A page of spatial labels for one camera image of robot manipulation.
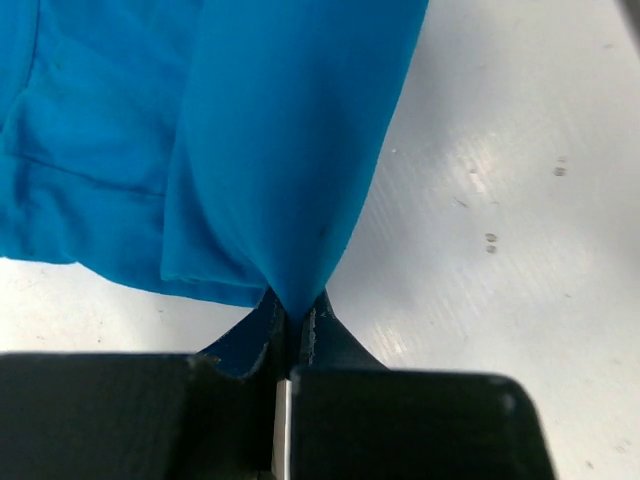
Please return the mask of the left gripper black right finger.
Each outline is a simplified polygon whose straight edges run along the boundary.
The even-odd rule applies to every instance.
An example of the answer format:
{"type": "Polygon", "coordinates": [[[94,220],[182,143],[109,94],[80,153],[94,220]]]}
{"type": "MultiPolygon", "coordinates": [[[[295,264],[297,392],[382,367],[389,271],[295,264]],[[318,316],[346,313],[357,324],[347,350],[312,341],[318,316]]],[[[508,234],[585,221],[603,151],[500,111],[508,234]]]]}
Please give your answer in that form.
{"type": "Polygon", "coordinates": [[[552,479],[536,408],[497,374],[393,370],[322,294],[291,372],[293,479],[552,479]]]}

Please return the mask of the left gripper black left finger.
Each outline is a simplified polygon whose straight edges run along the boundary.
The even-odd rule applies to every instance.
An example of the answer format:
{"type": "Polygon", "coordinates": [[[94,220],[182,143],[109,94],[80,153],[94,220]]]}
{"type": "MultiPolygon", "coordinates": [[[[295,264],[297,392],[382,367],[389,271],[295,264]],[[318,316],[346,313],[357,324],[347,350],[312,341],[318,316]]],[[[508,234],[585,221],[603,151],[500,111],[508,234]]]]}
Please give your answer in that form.
{"type": "Polygon", "coordinates": [[[272,292],[196,354],[1,358],[5,479],[269,479],[285,315],[272,292]]]}

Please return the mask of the blue t-shirt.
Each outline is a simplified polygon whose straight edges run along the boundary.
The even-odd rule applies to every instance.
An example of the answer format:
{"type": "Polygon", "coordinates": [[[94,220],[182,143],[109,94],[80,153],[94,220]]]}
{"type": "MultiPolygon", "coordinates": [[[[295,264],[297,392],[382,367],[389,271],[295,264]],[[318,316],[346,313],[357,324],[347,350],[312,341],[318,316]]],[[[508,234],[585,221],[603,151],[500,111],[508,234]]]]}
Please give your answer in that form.
{"type": "Polygon", "coordinates": [[[303,316],[351,237],[423,1],[5,1],[1,253],[303,316]]]}

